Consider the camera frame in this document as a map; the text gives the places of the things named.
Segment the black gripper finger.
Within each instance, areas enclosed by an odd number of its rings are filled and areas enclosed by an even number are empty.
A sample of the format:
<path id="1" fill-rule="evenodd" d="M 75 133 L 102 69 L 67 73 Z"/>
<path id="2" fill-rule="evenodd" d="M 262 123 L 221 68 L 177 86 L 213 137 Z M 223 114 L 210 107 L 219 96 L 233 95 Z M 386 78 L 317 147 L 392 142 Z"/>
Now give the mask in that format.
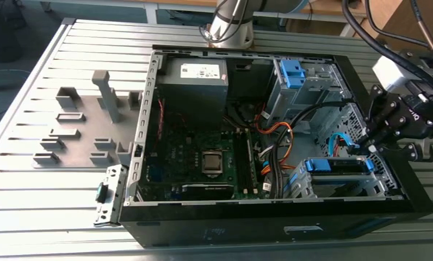
<path id="1" fill-rule="evenodd" d="M 392 147 L 386 144 L 370 145 L 370 152 L 378 152 L 386 156 L 401 156 L 408 161 L 413 162 L 433 162 L 433 146 L 430 139 L 417 139 L 408 142 L 402 147 Z"/>
<path id="2" fill-rule="evenodd" d="M 369 147 L 388 143 L 406 124 L 402 108 L 404 102 L 398 94 L 390 93 L 381 85 L 370 90 L 370 106 L 365 113 L 365 134 L 360 138 L 360 146 Z"/>

